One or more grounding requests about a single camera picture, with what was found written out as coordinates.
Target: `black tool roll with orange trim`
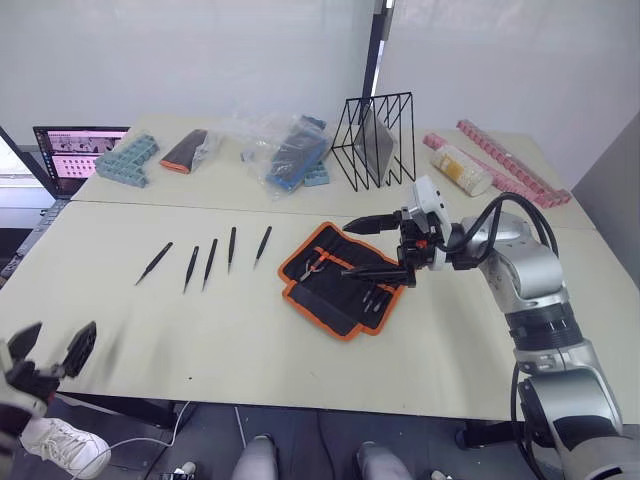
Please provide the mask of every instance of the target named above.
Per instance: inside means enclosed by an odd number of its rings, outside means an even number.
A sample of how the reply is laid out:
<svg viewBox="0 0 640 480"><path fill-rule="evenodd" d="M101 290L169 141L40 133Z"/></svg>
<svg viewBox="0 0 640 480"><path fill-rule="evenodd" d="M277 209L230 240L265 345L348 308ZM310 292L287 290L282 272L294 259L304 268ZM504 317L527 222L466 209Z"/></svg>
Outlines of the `black tool roll with orange trim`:
<svg viewBox="0 0 640 480"><path fill-rule="evenodd" d="M280 267L282 292L300 313L340 340L361 331L380 333L403 287L343 278L359 265L397 262L374 247L346 236L330 222L320 225Z"/></svg>

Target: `wire magazine holder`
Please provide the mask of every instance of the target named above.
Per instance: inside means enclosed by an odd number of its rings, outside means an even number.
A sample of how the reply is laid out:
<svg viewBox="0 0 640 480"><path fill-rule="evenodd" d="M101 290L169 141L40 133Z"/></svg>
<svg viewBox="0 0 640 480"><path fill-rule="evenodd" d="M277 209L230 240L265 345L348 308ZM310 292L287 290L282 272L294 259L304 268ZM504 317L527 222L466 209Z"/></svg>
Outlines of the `wire magazine holder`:
<svg viewBox="0 0 640 480"><path fill-rule="evenodd" d="M411 92L348 98L333 138L331 153L349 183L369 190L406 175L416 179L416 147Z"/></svg>

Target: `floor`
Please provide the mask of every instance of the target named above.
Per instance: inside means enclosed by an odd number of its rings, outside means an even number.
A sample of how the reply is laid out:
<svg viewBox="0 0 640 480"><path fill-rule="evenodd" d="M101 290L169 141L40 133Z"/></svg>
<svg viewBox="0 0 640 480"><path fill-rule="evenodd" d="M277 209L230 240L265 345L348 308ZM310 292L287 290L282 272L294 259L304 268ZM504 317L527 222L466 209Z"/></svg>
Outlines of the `floor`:
<svg viewBox="0 0 640 480"><path fill-rule="evenodd" d="M279 450L281 480L355 479L353 453L365 440L389 447L416 480L428 479L433 469L456 480L534 479L512 444L477 450L458 449L454 435L464 425L460 420L254 406L241 406L238 410L247 440L264 432L273 436ZM99 434L109 444L134 437L163 441L171 438L171 432L136 420L81 406L71 407L57 399L47 416L62 418L77 428ZM100 478L155 480L162 472L194 461L198 465L197 479L230 479L242 451L234 407L192 404L184 418L184 427L173 448L159 456L163 447L148 442L122 446L114 450L110 466ZM320 430L331 461L322 447ZM554 469L545 467L544 471L549 480L562 478ZM51 462L19 452L10 480L44 478L68 480L70 477Z"/></svg>

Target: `laptop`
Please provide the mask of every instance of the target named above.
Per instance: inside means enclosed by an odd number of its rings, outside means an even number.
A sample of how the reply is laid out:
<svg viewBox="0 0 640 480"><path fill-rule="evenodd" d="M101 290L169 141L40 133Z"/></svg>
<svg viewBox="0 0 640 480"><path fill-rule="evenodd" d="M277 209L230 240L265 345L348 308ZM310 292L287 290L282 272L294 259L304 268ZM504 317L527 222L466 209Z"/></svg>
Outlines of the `laptop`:
<svg viewBox="0 0 640 480"><path fill-rule="evenodd" d="M68 200L95 172L95 160L111 151L129 127L33 127L45 171L55 189Z"/></svg>

